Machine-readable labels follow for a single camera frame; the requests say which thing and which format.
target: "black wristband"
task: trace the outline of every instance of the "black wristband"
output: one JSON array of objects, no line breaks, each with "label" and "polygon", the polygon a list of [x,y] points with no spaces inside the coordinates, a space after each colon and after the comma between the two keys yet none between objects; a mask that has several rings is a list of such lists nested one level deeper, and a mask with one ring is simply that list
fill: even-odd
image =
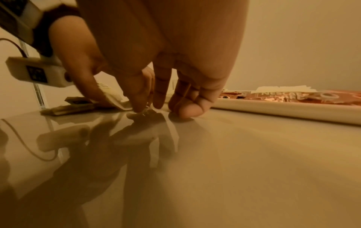
[{"label": "black wristband", "polygon": [[53,55],[53,49],[49,40],[49,28],[58,19],[65,16],[78,16],[80,13],[77,7],[61,4],[51,10],[45,11],[37,27],[33,29],[34,42],[31,45],[39,54],[50,57]]}]

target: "white tray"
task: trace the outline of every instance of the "white tray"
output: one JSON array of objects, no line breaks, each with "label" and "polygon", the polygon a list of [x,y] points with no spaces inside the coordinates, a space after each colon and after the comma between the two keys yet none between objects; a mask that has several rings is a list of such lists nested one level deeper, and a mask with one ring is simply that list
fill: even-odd
[{"label": "white tray", "polygon": [[361,107],[219,98],[213,108],[361,125]]}]

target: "wire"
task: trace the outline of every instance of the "wire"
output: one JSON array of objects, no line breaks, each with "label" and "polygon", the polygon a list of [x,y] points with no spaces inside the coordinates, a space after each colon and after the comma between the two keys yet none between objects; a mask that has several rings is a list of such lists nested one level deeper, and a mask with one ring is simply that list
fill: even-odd
[{"label": "wire", "polygon": [[21,55],[22,55],[24,58],[27,58],[27,55],[26,55],[26,53],[24,52],[24,50],[21,49],[21,47],[20,47],[19,45],[17,45],[14,41],[12,41],[12,40],[10,40],[10,39],[6,39],[6,38],[0,38],[0,41],[2,41],[2,40],[4,40],[4,41],[9,41],[9,42],[12,43],[13,45],[15,45],[15,46],[19,49]]},{"label": "wire", "polygon": [[27,151],[29,151],[29,153],[31,155],[33,155],[34,157],[44,161],[44,162],[51,162],[54,161],[57,157],[58,157],[58,150],[55,150],[55,154],[54,157],[51,159],[44,159],[42,157],[40,157],[39,155],[37,155],[36,153],[34,153],[33,151],[31,151],[31,149],[26,145],[26,143],[24,142],[24,140],[21,138],[21,136],[19,135],[18,131],[5,119],[1,119],[2,121],[4,121],[4,123],[6,123],[11,130],[15,133],[16,137],[19,139],[19,141],[21,142],[21,144],[27,149]]}]

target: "human hand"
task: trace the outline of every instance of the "human hand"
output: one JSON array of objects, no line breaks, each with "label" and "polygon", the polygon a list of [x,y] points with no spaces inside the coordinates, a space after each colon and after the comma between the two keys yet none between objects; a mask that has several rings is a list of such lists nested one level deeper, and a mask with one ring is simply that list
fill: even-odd
[{"label": "human hand", "polygon": [[[103,92],[99,89],[94,75],[101,71],[113,75],[113,72],[102,56],[85,21],[76,16],[62,17],[49,28],[49,39],[54,53],[79,91],[89,99],[109,105]],[[141,74],[144,80],[153,85],[149,88],[150,93],[147,97],[148,103],[151,103],[154,72],[146,66],[142,69]]]},{"label": "human hand", "polygon": [[216,101],[234,65],[248,6],[248,0],[77,2],[135,111],[144,109],[149,94],[141,69],[153,62],[156,108],[177,69],[169,107],[181,118],[199,116]]}]

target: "white device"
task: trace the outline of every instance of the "white device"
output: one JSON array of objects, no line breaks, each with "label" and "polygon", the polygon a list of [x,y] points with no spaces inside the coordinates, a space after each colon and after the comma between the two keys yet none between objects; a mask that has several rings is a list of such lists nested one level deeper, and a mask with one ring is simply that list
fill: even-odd
[{"label": "white device", "polygon": [[6,65],[10,74],[25,82],[32,82],[54,87],[68,87],[73,85],[69,74],[54,60],[39,58],[9,57]]}]

